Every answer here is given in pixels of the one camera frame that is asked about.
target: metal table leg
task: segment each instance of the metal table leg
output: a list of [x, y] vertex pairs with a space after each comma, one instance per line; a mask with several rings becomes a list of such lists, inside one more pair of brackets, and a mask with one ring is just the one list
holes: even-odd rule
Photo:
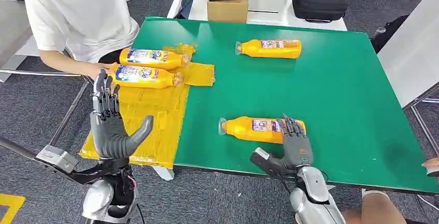
[[420, 102], [431, 102], [431, 103], [439, 103], [439, 99], [435, 98], [428, 98], [434, 91], [439, 89], [439, 82], [429, 88], [426, 92], [424, 92], [422, 95], [420, 95], [418, 98], [413, 100], [411, 103], [409, 103], [407, 106], [403, 108], [403, 110], [407, 110], [410, 108], [410, 110], [415, 115], [415, 118], [419, 125], [422, 128], [422, 131], [424, 132], [425, 136], [427, 137], [427, 140], [430, 142], [431, 146], [433, 147], [436, 154], [439, 156], [439, 145], [435, 141], [433, 135], [431, 135], [430, 130], [428, 129], [427, 125], [425, 124], [421, 114], [419, 113], [418, 109], [416, 108], [416, 105]]
[[37, 72], [37, 71], [24, 71], [24, 70], [2, 70], [0, 69], [0, 73], [10, 73], [10, 74], [24, 74], [24, 75], [36, 75], [36, 76], [55, 76], [55, 77], [82, 77], [84, 79], [84, 83], [81, 86], [81, 89], [79, 90], [78, 94], [76, 95], [75, 99], [73, 100], [72, 104], [70, 105], [69, 110], [67, 111], [66, 115], [63, 118], [63, 121], [58, 126], [58, 129], [55, 132], [55, 135], [50, 140], [50, 145], [56, 146], [58, 139], [63, 132], [65, 126], [67, 125], [67, 122], [69, 121], [71, 115], [73, 114], [73, 111], [75, 110], [76, 106], [79, 103], [79, 100], [81, 99], [82, 95], [85, 92], [85, 89], [87, 88], [88, 84], [93, 84], [93, 81], [86, 76], [78, 75], [78, 74], [69, 74], [65, 72]]
[[64, 128], [66, 127], [67, 122], [69, 121], [71, 115], [73, 114], [73, 111], [75, 110], [76, 106], [78, 105], [79, 100], [81, 99], [82, 95], [84, 94], [85, 89], [89, 85], [88, 78], [83, 76], [83, 79], [84, 79], [84, 83], [82, 84], [81, 89], [79, 90], [75, 99], [71, 103], [69, 110], [67, 111], [66, 115], [64, 116], [61, 124], [58, 126], [58, 129], [56, 130], [55, 135], [53, 135], [52, 139], [50, 140], [49, 145], [56, 146], [56, 144], [58, 143], [58, 139], [61, 136], [61, 133], [63, 132]]

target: green table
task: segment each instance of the green table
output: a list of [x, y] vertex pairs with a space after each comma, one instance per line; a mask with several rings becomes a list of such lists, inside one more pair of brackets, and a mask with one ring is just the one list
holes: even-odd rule
[[[300, 39], [297, 60], [235, 55], [236, 41]], [[196, 44], [193, 61], [215, 65], [213, 87], [191, 87], [174, 164], [263, 174], [255, 148], [281, 145], [218, 135], [220, 117], [303, 120], [313, 166], [329, 183], [439, 193], [403, 111], [364, 33], [147, 18], [134, 48]]]

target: person's hand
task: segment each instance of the person's hand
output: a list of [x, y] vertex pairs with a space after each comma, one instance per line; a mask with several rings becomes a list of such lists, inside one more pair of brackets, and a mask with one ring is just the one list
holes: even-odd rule
[[430, 160], [425, 161], [421, 165], [424, 166], [425, 168], [439, 166], [439, 158], [432, 158]]
[[100, 73], [100, 70], [104, 69], [107, 74], [112, 74], [114, 71], [111, 71], [110, 68], [117, 63], [113, 64], [103, 64], [103, 63], [89, 63], [84, 69], [83, 75], [89, 76], [92, 80], [96, 80], [97, 76]]

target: yellow floor marking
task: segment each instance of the yellow floor marking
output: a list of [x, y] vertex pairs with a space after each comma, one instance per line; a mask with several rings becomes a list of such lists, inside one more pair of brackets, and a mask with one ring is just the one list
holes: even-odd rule
[[0, 205], [9, 207], [3, 219], [0, 220], [0, 224], [10, 224], [12, 222], [18, 209], [23, 205], [24, 199], [24, 197], [0, 193]]

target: yellow tape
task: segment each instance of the yellow tape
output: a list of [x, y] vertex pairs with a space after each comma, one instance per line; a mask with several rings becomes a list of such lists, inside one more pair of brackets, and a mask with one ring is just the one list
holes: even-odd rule
[[[178, 54], [188, 53], [191, 57], [195, 52], [195, 48], [187, 44], [178, 44], [174, 48], [165, 47], [163, 50]], [[214, 81], [213, 65], [190, 63], [186, 68], [181, 67], [173, 72], [176, 71], [183, 72], [185, 84], [182, 86], [163, 89], [134, 87], [120, 89], [120, 112], [129, 135], [139, 128], [145, 116], [154, 116], [151, 134], [129, 158], [130, 163], [172, 169], [183, 124], [188, 85], [212, 86]], [[83, 158], [99, 159], [90, 134], [79, 155]]]
[[190, 63], [182, 69], [184, 83], [193, 86], [212, 86], [215, 82], [215, 66]]
[[23, 205], [24, 200], [24, 197], [0, 194], [0, 206], [9, 207], [5, 216], [1, 219], [0, 224], [10, 224], [15, 214], [17, 214], [18, 209]]

